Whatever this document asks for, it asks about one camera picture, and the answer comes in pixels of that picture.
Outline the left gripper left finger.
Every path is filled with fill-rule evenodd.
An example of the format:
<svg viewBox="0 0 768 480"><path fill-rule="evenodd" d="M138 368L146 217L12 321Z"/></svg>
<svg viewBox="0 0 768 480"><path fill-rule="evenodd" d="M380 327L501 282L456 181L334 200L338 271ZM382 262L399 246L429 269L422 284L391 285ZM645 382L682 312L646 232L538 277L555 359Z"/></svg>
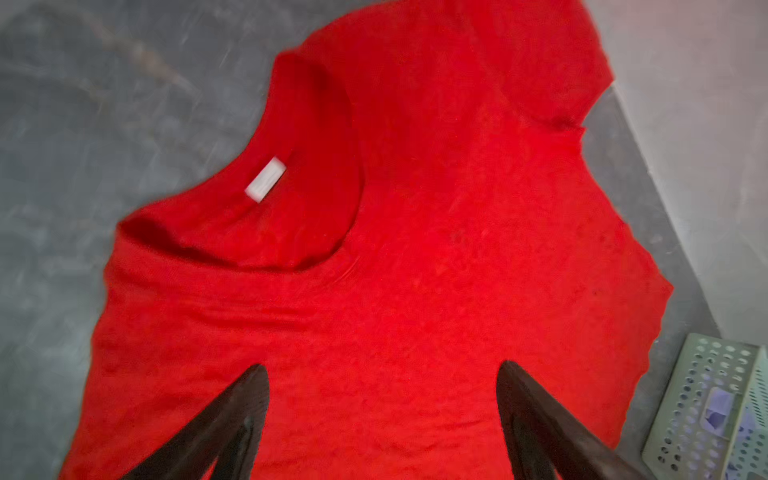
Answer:
<svg viewBox="0 0 768 480"><path fill-rule="evenodd" d="M249 479L270 389L262 365L247 368L126 479Z"/></svg>

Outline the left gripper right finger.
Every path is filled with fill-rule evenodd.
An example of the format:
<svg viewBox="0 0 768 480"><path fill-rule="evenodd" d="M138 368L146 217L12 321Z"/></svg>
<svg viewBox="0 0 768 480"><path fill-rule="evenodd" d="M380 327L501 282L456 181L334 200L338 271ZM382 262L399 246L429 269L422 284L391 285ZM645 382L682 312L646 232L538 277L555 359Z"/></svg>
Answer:
<svg viewBox="0 0 768 480"><path fill-rule="evenodd" d="M496 400L516 480L642 477L517 363L500 365Z"/></svg>

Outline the bright red t-shirt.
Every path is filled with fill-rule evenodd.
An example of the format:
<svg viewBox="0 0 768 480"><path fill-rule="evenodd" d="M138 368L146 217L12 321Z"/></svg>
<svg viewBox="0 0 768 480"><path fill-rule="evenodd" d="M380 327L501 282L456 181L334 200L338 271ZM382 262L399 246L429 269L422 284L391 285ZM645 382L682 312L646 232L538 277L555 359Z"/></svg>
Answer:
<svg viewBox="0 0 768 480"><path fill-rule="evenodd" d="M593 180L578 1L392 1L275 60L244 151L122 220L64 479L117 479L253 364L258 479L507 479L500 364L619 442L672 287Z"/></svg>

